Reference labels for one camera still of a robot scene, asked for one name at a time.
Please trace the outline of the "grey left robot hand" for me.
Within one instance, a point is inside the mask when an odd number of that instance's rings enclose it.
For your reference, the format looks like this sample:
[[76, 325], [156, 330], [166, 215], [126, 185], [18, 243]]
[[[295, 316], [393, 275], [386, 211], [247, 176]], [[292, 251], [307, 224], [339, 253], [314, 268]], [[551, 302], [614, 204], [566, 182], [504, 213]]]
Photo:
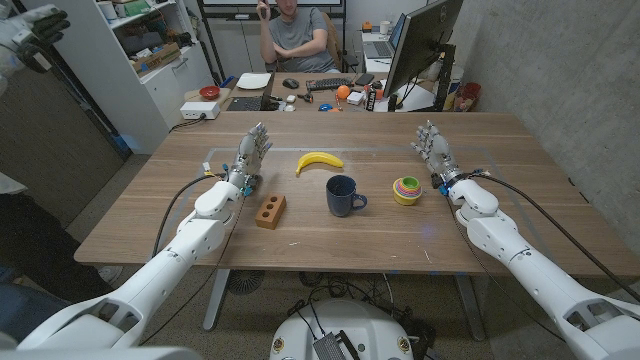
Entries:
[[242, 192], [255, 187], [262, 160], [272, 146], [268, 142], [267, 128], [258, 123], [242, 138], [234, 162], [228, 171], [228, 182]]

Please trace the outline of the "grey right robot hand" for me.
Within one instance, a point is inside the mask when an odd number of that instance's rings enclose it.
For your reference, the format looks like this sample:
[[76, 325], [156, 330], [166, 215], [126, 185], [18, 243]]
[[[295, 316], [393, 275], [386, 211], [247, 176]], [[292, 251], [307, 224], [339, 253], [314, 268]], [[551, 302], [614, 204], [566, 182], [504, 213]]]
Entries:
[[417, 141], [411, 142], [410, 146], [420, 155], [431, 172], [434, 189], [441, 186], [448, 189], [464, 177], [446, 138], [434, 124], [428, 121], [425, 125], [419, 126], [416, 136]]

